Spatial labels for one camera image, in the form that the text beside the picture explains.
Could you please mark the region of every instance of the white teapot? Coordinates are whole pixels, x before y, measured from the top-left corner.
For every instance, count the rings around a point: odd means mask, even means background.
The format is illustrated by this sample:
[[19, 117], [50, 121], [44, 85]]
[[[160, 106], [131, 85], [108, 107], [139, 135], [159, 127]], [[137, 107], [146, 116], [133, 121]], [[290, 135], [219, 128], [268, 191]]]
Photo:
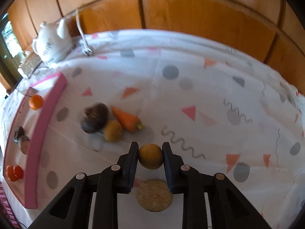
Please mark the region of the white teapot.
[[73, 48], [65, 19], [61, 19], [59, 25], [42, 22], [40, 26], [42, 29], [32, 42], [33, 51], [47, 65], [63, 60]]

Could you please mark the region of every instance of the wooden wall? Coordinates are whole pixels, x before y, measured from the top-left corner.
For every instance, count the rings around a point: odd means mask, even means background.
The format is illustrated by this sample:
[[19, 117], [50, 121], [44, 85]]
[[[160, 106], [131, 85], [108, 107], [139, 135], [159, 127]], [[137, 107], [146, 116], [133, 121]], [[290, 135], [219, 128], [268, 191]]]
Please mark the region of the wooden wall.
[[16, 0], [9, 18], [30, 49], [41, 21], [66, 16], [77, 35], [77, 7], [85, 33], [148, 28], [202, 36], [265, 62], [305, 94], [305, 30], [284, 0]]

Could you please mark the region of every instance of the teapot spout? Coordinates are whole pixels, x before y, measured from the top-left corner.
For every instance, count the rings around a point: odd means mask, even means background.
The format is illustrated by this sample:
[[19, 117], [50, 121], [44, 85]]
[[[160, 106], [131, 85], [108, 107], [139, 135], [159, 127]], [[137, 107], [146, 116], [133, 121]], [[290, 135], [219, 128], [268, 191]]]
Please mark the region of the teapot spout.
[[67, 27], [67, 22], [65, 18], [62, 18], [57, 27], [57, 34], [60, 38], [66, 39], [69, 36], [69, 31]]

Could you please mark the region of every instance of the white tablecloth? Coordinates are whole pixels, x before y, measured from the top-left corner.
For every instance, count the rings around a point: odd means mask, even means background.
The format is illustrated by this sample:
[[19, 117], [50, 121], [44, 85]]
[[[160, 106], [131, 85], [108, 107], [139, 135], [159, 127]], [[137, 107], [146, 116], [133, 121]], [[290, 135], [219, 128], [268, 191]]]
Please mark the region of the white tablecloth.
[[[38, 173], [38, 209], [22, 210], [27, 224], [77, 173], [95, 174], [117, 162], [130, 143], [169, 141], [174, 154], [201, 173], [222, 172], [272, 228], [287, 228], [305, 203], [303, 101], [276, 71], [228, 46], [200, 37], [155, 30], [122, 30], [87, 36], [93, 57], [80, 47], [52, 69], [22, 80], [0, 109], [2, 151], [18, 103], [30, 83], [56, 71], [68, 80], [49, 123]], [[79, 125], [95, 102], [137, 114], [146, 130], [107, 143]], [[138, 165], [136, 182], [165, 180], [163, 167]], [[119, 195], [119, 228], [180, 228], [182, 196], [160, 213]]]

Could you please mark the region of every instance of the cork coaster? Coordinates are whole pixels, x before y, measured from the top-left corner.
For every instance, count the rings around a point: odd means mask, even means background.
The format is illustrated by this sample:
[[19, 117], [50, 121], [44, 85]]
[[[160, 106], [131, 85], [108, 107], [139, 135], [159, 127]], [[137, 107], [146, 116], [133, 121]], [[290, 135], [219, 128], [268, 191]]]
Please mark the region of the cork coaster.
[[164, 181], [148, 180], [138, 188], [137, 201], [148, 211], [160, 212], [170, 206], [173, 195]]

